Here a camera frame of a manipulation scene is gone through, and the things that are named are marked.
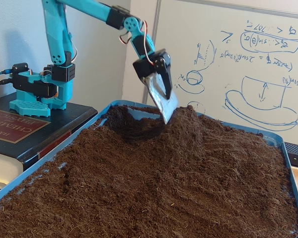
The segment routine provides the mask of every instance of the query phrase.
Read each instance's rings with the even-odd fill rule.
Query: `blue tray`
[[[50,153],[48,153],[46,156],[44,156],[41,160],[39,160],[36,164],[34,164],[33,166],[31,166],[30,168],[28,168],[25,172],[23,172],[21,175],[19,175],[16,179],[14,179],[12,182],[10,182],[7,186],[5,186],[3,189],[0,190],[0,200],[7,195],[11,190],[13,190],[15,187],[17,187],[18,185],[20,185],[22,183],[22,181],[24,181],[28,176],[30,176],[31,174],[33,174],[36,170],[38,170],[43,164],[45,164],[47,161],[53,160],[54,156],[61,150],[63,150],[66,146],[68,146],[70,143],[72,143],[72,141],[80,134],[80,132],[85,129],[90,127],[92,124],[94,124],[102,115],[104,115],[105,113],[107,113],[108,109],[111,106],[115,106],[115,105],[127,105],[127,106],[134,106],[134,107],[140,107],[140,108],[144,108],[144,107],[152,107],[152,106],[148,106],[145,104],[140,104],[140,103],[134,103],[134,102],[130,102],[130,101],[125,101],[125,100],[118,100],[118,101],[114,101],[112,102],[110,105],[108,105],[101,113],[99,113],[97,116],[95,116],[93,119],[91,119],[89,122],[87,122],[85,125],[83,125],[79,130],[77,130],[75,133],[73,133],[69,138],[67,138],[65,141],[63,141],[61,144],[59,144],[56,148],[54,148]],[[133,110],[129,108],[129,113],[135,118],[135,119],[141,119],[141,118],[159,118],[160,115],[157,114],[150,114],[150,113],[146,113],[146,112],[141,112],[138,110]],[[102,121],[102,123],[99,126],[102,126],[104,123],[106,122],[106,119],[104,119]],[[286,147],[285,147],[285,143],[283,141],[283,139],[277,135],[274,134],[272,132],[267,132],[264,130],[257,130],[257,129],[253,129],[253,128],[249,128],[249,127],[245,127],[245,126],[240,126],[240,125],[236,125],[236,124],[231,124],[231,123],[226,123],[226,122],[222,122],[223,125],[227,125],[227,126],[231,126],[237,129],[242,129],[245,130],[247,132],[253,132],[255,134],[261,133],[263,134],[264,139],[267,141],[267,143],[269,145],[272,146],[278,146],[279,148],[282,149],[282,152],[284,154],[284,157],[286,159],[286,164],[287,167],[290,168],[291,164],[286,152]],[[294,191],[294,195],[295,195],[295,199],[297,201],[297,206],[298,206],[298,187],[295,181],[295,177],[293,174],[293,171],[291,170],[291,183],[292,183],[292,187],[293,187],[293,191]]]

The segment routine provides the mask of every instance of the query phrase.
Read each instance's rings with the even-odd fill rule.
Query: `teal robotic arm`
[[[64,110],[66,103],[72,98],[77,50],[74,52],[72,36],[67,26],[66,5],[118,30],[126,29],[127,33],[130,32],[131,38],[128,41],[139,56],[133,64],[139,79],[146,84],[145,78],[159,75],[164,85],[164,95],[153,99],[156,105],[161,105],[164,100],[167,102],[170,99],[172,91],[170,56],[165,49],[155,51],[153,41],[147,35],[145,21],[130,15],[130,12],[122,7],[108,6],[94,0],[42,0],[42,4],[53,64],[47,65],[41,73],[28,71],[27,63],[15,64],[12,67],[10,82],[17,90],[17,99],[10,102],[11,109],[21,115],[48,117],[52,109]],[[120,40],[124,44],[128,43],[121,37]]]

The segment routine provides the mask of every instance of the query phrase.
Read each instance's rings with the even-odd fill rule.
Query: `black cable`
[[[0,85],[4,85],[4,84],[8,84],[8,83],[12,83],[12,78],[6,78],[3,80],[0,80]]]

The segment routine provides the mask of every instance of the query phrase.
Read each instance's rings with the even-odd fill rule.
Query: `soil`
[[[290,171],[262,135],[191,106],[168,125],[105,117],[0,201],[0,238],[298,238]]]

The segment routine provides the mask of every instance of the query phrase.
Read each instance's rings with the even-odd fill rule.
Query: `whiteboard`
[[[298,144],[298,18],[162,0],[155,44],[179,106]]]

